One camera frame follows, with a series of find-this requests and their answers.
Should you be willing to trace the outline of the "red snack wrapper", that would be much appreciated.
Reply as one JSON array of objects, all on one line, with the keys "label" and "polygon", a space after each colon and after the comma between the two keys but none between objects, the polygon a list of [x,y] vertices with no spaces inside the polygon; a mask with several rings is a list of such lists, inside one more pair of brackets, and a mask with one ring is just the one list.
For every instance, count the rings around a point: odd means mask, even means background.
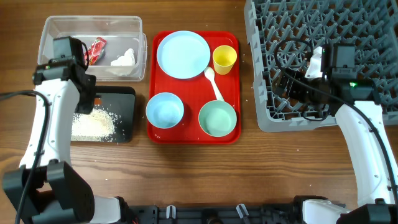
[{"label": "red snack wrapper", "polygon": [[85,53],[85,60],[88,60],[89,65],[94,65],[105,55],[105,46],[107,41],[102,37],[97,37],[90,45],[88,51]]}]

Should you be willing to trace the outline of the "white tissue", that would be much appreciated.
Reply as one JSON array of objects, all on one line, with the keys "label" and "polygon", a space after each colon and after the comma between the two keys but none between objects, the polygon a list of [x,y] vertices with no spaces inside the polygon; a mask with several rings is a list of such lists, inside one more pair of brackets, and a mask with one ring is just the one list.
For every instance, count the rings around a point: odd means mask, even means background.
[{"label": "white tissue", "polygon": [[116,76],[128,76],[133,71],[135,64],[134,50],[130,48],[125,51],[124,55],[113,60],[111,66],[105,71]]}]

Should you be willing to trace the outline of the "white rice pile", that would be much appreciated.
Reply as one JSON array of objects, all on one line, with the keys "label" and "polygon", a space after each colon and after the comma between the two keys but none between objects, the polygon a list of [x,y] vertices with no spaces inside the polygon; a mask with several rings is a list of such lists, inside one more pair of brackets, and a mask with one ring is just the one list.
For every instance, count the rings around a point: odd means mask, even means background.
[{"label": "white rice pile", "polygon": [[123,124],[122,116],[104,108],[94,108],[90,114],[75,113],[71,140],[114,142],[120,124]]}]

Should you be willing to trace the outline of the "light blue bowl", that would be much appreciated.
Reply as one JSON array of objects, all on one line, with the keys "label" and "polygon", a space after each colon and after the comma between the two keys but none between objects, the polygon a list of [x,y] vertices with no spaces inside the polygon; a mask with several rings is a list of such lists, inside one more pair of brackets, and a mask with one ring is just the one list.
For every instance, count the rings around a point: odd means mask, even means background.
[{"label": "light blue bowl", "polygon": [[158,93],[153,96],[146,106],[148,122],[156,128],[169,129],[176,126],[185,112],[182,100],[169,92]]}]

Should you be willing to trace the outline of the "light green bowl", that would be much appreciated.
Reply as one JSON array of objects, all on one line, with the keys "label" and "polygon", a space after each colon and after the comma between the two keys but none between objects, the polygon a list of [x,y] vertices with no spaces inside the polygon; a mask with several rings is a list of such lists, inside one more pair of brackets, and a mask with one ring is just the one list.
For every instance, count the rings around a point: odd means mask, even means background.
[{"label": "light green bowl", "polygon": [[201,107],[198,122],[207,135],[221,138],[233,131],[238,123],[238,117],[229,103],[213,100]]}]

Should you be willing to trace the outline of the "orange carrot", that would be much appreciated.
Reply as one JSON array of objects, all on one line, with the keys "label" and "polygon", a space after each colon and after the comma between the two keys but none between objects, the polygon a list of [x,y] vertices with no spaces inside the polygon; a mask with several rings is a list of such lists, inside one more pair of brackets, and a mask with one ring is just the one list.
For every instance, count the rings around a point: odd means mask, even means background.
[{"label": "orange carrot", "polygon": [[101,104],[102,104],[101,98],[95,98],[94,105],[101,105]]}]

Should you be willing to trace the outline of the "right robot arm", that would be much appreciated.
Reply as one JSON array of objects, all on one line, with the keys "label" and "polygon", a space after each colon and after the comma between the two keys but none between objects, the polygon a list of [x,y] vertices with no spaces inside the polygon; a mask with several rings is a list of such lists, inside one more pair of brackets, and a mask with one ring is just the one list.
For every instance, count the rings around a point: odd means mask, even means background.
[{"label": "right robot arm", "polygon": [[347,210],[323,197],[297,199],[301,223],[397,223],[397,162],[386,135],[376,84],[358,79],[356,47],[310,47],[306,73],[283,67],[275,92],[313,106],[328,105],[348,146],[358,207]]}]

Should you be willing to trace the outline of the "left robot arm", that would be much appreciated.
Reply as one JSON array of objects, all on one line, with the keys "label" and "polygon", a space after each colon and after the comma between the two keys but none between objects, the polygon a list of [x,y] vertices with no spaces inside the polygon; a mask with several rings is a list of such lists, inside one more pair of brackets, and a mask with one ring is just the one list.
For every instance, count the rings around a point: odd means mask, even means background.
[{"label": "left robot arm", "polygon": [[136,93],[128,86],[96,86],[86,73],[88,49],[67,36],[53,41],[54,57],[33,74],[36,99],[29,145],[19,168],[6,172],[2,188],[16,209],[16,223],[138,223],[122,197],[95,196],[73,169],[70,143],[73,117],[92,112],[95,99],[113,94],[134,106]]}]

